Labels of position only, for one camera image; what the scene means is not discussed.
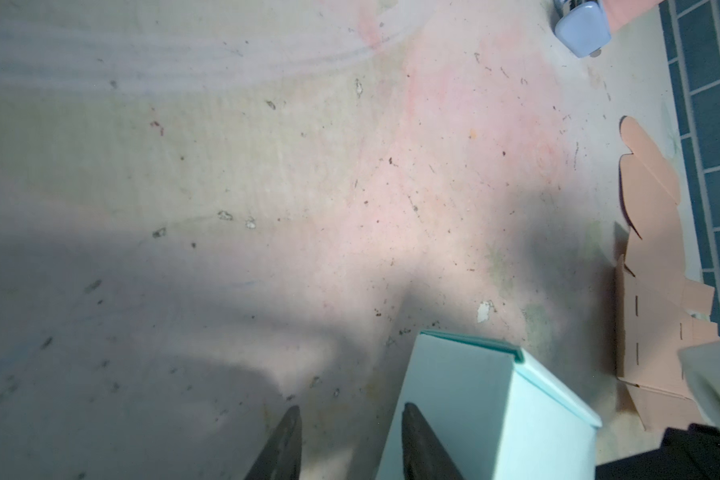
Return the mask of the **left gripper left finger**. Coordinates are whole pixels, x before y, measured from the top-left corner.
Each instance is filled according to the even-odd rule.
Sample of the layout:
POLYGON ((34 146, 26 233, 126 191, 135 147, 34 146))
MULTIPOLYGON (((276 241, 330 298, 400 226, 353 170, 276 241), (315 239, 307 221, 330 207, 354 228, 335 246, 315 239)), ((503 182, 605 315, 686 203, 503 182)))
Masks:
POLYGON ((291 406, 270 434, 245 480, 298 480, 302 463, 302 419, 291 406))

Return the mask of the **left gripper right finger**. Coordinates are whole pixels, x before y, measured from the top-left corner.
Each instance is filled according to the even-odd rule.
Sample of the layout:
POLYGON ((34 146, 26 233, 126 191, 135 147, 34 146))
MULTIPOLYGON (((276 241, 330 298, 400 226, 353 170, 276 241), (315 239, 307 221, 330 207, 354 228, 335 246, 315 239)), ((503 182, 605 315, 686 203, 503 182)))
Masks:
POLYGON ((407 402, 403 409, 401 437, 406 480, 463 479, 424 415, 412 402, 407 402))

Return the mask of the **light blue paper box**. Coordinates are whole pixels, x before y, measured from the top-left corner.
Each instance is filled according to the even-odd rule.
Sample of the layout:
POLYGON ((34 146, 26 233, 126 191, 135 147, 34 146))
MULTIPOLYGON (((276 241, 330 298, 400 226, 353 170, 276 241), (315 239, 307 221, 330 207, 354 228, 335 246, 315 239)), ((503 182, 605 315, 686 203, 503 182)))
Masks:
POLYGON ((404 476, 415 405, 464 479, 592 479, 602 421, 523 348, 423 330, 414 342, 377 478, 404 476))

